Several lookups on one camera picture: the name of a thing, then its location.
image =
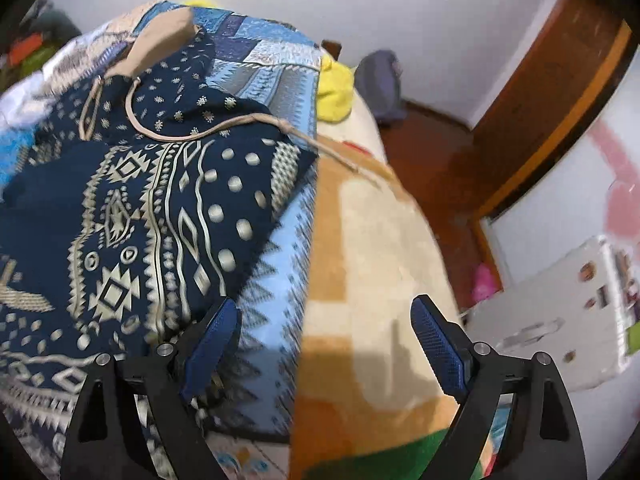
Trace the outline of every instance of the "orange object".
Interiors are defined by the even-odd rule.
[[[354,150],[358,150],[359,152],[364,153],[365,155],[373,156],[371,155],[371,152],[367,148],[363,148],[362,146],[360,146],[359,144],[356,144],[355,142],[351,142],[350,140],[343,140],[342,143],[346,144],[350,148],[353,148]]]
[[[16,41],[9,51],[9,65],[20,64],[27,56],[33,54],[42,46],[42,34],[34,32],[24,40]]]

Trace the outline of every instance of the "beige fleece blanket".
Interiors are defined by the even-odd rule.
[[[388,166],[319,140],[372,178],[319,158],[291,479],[333,475],[332,467],[345,474],[340,462],[362,466],[376,453],[424,442],[458,408],[442,393],[410,323],[412,299],[423,293],[458,321],[428,223]],[[347,475],[358,478],[358,470]]]

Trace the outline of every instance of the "navy blue patterned cloth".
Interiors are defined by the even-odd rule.
[[[138,121],[181,137],[268,113],[204,84],[215,57],[200,32],[142,73]],[[131,84],[107,78],[95,99],[91,80],[67,91],[0,205],[0,402],[50,478],[82,368],[100,352],[144,354],[222,296],[237,299],[316,158],[262,123],[154,142],[127,119]]]

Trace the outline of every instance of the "white wall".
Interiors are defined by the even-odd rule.
[[[640,278],[640,51],[600,117],[542,181],[491,225],[513,282],[559,260],[587,238],[606,233],[634,256]],[[602,149],[606,128],[609,147]],[[623,189],[628,200],[612,201]],[[615,224],[630,226],[622,236]],[[571,394],[590,479],[598,478],[640,422],[640,356],[619,377]]]
[[[147,0],[52,1],[88,31]],[[555,2],[215,1],[251,16],[290,22],[318,42],[339,40],[344,46],[340,60],[348,64],[377,48],[391,48],[404,67],[407,97],[469,123],[477,121],[496,97],[543,25],[553,6],[549,3]]]

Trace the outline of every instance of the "blue gripper pad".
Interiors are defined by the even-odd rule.
[[[464,364],[437,320],[420,298],[415,298],[411,304],[411,326],[442,391],[461,402],[468,393]]]
[[[216,371],[237,324],[236,304],[227,298],[184,365],[184,384],[180,396],[185,402],[190,402],[209,386],[211,375]]]

